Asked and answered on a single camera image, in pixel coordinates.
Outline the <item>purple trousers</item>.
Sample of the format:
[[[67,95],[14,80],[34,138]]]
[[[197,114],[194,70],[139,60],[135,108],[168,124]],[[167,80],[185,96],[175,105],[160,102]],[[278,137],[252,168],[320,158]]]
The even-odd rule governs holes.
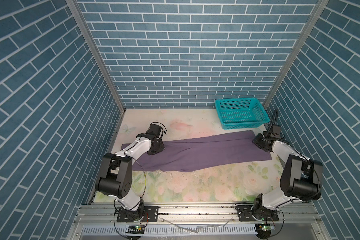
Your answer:
[[[158,154],[143,154],[134,171],[193,172],[220,165],[270,161],[269,152],[256,147],[253,131],[233,132],[203,138],[164,142],[165,149]]]

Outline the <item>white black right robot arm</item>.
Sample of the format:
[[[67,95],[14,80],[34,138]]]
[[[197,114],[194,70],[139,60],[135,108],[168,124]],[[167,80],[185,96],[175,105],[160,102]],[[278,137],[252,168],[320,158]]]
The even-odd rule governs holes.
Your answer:
[[[294,202],[318,200],[322,194],[323,164],[299,153],[281,138],[257,134],[253,143],[265,152],[273,152],[284,163],[280,186],[254,200],[252,214],[262,221],[273,218],[281,207]]]

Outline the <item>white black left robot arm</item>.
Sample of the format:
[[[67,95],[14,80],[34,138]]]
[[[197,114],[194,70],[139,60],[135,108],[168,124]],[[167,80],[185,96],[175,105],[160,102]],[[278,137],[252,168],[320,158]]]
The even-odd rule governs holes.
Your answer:
[[[124,210],[141,216],[143,199],[131,190],[133,165],[142,155],[155,155],[164,149],[161,139],[140,135],[119,152],[105,154],[95,181],[95,190],[114,197]]]

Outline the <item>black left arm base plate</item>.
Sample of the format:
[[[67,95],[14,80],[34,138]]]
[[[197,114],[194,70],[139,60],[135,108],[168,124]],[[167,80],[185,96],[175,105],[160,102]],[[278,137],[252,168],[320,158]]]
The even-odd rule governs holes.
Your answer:
[[[117,207],[116,215],[118,223],[132,222],[157,222],[159,214],[158,206],[139,205],[135,211]]]

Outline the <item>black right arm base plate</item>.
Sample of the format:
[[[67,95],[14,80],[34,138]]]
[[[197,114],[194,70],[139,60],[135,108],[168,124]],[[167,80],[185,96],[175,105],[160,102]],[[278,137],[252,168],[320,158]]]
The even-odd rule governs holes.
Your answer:
[[[263,206],[254,207],[253,205],[238,203],[234,209],[237,211],[240,222],[277,222],[279,216],[277,211],[269,210]]]

